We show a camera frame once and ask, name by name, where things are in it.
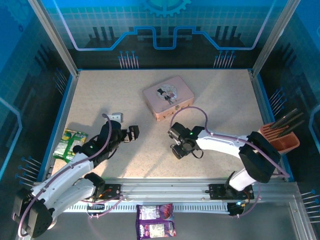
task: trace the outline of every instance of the speckled tabletop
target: speckled tabletop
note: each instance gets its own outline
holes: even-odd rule
[[[75,89],[66,128],[97,135],[105,123],[102,113],[121,112],[122,128],[138,125],[139,138],[121,143],[116,154],[93,172],[103,178],[223,178],[244,166],[240,159],[217,151],[204,151],[176,159],[167,131],[170,119],[157,122],[147,108],[142,91],[174,76],[181,76],[194,92],[194,106],[209,118],[208,128],[232,135],[249,135],[263,124],[248,71],[245,69],[85,70]],[[203,126],[201,112],[186,109],[175,120],[185,127]],[[65,163],[57,160],[53,173]]]

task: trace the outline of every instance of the orange container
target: orange container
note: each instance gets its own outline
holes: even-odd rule
[[[285,126],[278,129],[270,129],[270,126],[273,124],[268,123],[263,125],[259,132],[268,140],[269,143],[280,153],[286,154],[291,150],[299,147],[300,141],[295,135],[294,132],[291,132],[285,136],[277,137],[280,133],[282,133],[289,126]]]

